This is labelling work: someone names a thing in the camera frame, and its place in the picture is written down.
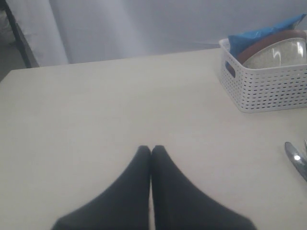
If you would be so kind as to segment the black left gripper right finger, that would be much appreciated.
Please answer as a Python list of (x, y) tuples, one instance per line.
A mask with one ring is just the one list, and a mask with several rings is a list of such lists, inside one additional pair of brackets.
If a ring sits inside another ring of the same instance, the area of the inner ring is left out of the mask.
[(157, 230), (251, 230), (248, 218), (198, 189), (171, 160), (164, 146), (151, 155), (151, 180)]

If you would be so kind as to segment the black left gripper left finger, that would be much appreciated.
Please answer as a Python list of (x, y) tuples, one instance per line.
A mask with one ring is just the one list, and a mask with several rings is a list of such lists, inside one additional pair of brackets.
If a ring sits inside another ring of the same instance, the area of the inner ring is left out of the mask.
[(150, 149), (139, 146), (112, 185), (86, 205), (59, 218), (53, 229), (149, 229), (150, 159)]

